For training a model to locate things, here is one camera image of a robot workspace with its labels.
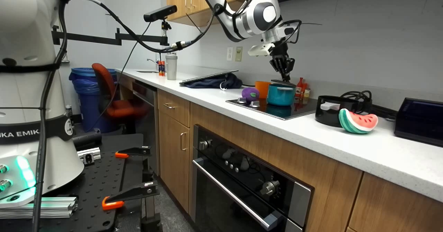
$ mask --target dark blue cloth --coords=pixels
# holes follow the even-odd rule
[[[204,79],[197,82],[191,82],[185,84],[189,88],[241,88],[243,85],[242,80],[237,78],[235,74],[228,73],[225,75],[216,76],[210,79]]]

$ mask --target red chair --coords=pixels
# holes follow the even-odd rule
[[[92,68],[97,78],[101,95],[98,104],[99,112],[102,113],[106,109],[104,115],[107,118],[118,124],[125,125],[125,134],[136,133],[135,121],[147,114],[149,106],[142,101],[133,99],[111,100],[116,88],[111,73],[100,63],[92,64]]]

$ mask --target blue bin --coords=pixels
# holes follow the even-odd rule
[[[114,81],[117,81],[117,72],[114,69],[108,69]],[[109,133],[119,129],[118,124],[112,122],[104,115],[100,117],[98,104],[100,101],[100,89],[92,68],[72,68],[69,80],[72,81],[76,93],[79,95],[80,112],[82,113],[82,126],[85,132],[92,131],[93,128],[99,128],[103,133]]]

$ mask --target white countertop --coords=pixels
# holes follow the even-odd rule
[[[318,123],[314,114],[284,121],[226,103],[226,100],[240,97],[241,89],[222,91],[179,85],[194,75],[177,73],[177,80],[167,80],[158,74],[134,69],[126,69],[124,74],[443,202],[443,148],[395,137],[394,123],[380,119],[371,133],[350,134],[342,128]]]

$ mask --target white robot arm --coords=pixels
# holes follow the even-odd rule
[[[275,71],[284,81],[290,80],[295,60],[289,58],[287,41],[299,31],[301,21],[283,22],[278,0],[246,0],[238,11],[233,11],[226,0],[206,2],[211,9],[217,4],[223,6],[223,11],[219,11],[216,17],[231,41],[239,42],[261,34],[264,44],[253,46],[248,54],[271,55],[270,63]]]

